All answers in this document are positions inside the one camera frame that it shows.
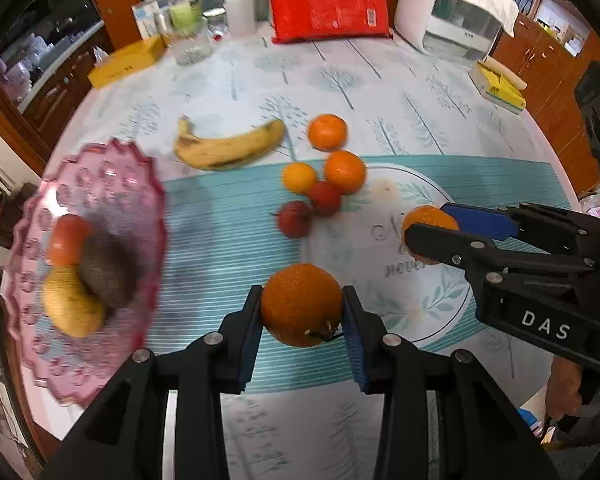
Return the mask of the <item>person right hand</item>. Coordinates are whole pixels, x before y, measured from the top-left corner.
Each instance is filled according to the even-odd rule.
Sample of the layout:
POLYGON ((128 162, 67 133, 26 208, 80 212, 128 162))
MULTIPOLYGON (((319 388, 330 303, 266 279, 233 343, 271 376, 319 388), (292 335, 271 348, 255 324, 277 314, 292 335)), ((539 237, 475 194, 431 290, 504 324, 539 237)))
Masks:
POLYGON ((582 368, 561 356, 555 356, 545 393, 546 414, 555 422, 576 416, 582 406, 580 385, 582 368))

